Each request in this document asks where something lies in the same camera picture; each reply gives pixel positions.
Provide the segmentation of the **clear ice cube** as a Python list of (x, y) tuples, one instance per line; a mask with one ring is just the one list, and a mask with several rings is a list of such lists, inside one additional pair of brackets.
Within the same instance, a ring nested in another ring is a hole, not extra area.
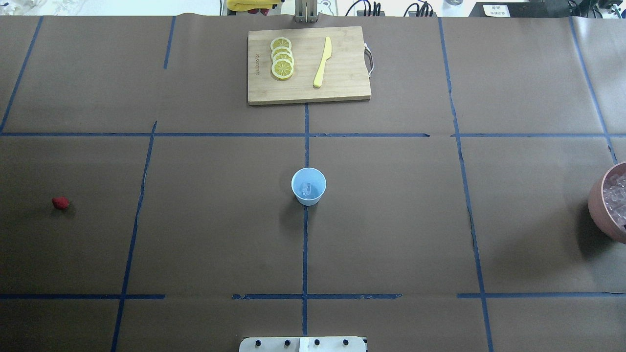
[(303, 182), (300, 185), (300, 196), (305, 199), (315, 198), (315, 195), (313, 192), (313, 185), (311, 185), (311, 183), (308, 183), (308, 182)]

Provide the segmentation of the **aluminium frame post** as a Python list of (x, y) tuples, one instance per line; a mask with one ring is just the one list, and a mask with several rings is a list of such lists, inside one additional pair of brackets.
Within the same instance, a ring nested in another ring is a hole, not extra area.
[(315, 23), (319, 20), (317, 0), (295, 0), (294, 20), (299, 23)]

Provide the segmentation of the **pink bowl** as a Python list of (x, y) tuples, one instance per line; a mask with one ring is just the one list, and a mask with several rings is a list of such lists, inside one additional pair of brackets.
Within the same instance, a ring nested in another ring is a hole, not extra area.
[(619, 243), (626, 243), (625, 227), (618, 225), (611, 217), (604, 202), (604, 182), (613, 175), (624, 173), (626, 163), (621, 162), (613, 165), (606, 173), (595, 182), (588, 196), (588, 210), (593, 222), (609, 238)]

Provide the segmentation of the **lemon slice farthest from logo end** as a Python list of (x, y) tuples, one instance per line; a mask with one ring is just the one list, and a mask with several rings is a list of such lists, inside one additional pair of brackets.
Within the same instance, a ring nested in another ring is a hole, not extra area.
[(270, 46), (270, 49), (272, 50), (275, 50), (279, 47), (286, 47), (286, 49), (291, 50), (291, 40), (289, 40), (286, 37), (273, 38), (269, 46)]

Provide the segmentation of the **front lemon slice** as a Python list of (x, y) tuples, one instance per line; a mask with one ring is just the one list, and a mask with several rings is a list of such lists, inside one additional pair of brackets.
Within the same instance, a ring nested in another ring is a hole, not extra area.
[(272, 63), (271, 73), (274, 78), (278, 80), (288, 80), (294, 72), (294, 64), (291, 64), (287, 60), (279, 60)]

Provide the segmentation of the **yellow plastic knife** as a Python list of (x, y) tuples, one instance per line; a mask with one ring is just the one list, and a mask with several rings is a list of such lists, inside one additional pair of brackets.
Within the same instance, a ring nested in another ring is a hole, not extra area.
[(313, 87), (320, 88), (322, 87), (324, 74), (326, 71), (326, 63), (332, 57), (333, 45), (330, 36), (326, 36), (324, 41), (324, 47), (322, 51), (322, 56), (320, 58), (319, 67), (316, 71), (315, 77), (313, 79)]

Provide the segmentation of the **light blue plastic cup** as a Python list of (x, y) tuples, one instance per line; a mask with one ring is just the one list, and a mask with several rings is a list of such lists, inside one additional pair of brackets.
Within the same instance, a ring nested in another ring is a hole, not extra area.
[(322, 172), (315, 168), (297, 170), (291, 178), (291, 191), (304, 206), (313, 206), (319, 202), (326, 191), (327, 181)]

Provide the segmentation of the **red strawberry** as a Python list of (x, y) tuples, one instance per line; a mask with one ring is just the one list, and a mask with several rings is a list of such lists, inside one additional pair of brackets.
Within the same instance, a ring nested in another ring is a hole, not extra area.
[(54, 209), (57, 210), (67, 210), (71, 204), (69, 199), (66, 197), (52, 198), (51, 201), (53, 203)]

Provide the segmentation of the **clear ice cubes pile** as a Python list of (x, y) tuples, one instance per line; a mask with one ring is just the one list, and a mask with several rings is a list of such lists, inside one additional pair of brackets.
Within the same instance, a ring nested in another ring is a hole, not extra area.
[(621, 228), (626, 225), (626, 174), (609, 176), (602, 185), (604, 205), (612, 220)]

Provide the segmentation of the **bamboo cutting board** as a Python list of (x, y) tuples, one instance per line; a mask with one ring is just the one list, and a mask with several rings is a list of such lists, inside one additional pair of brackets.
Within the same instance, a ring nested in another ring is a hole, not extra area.
[[(330, 36), (332, 57), (322, 87), (314, 88), (324, 41)], [(273, 38), (291, 40), (294, 72), (288, 80), (271, 73)], [(360, 26), (250, 31), (247, 38), (247, 100), (252, 106), (310, 102), (347, 102), (371, 98), (370, 76)]]

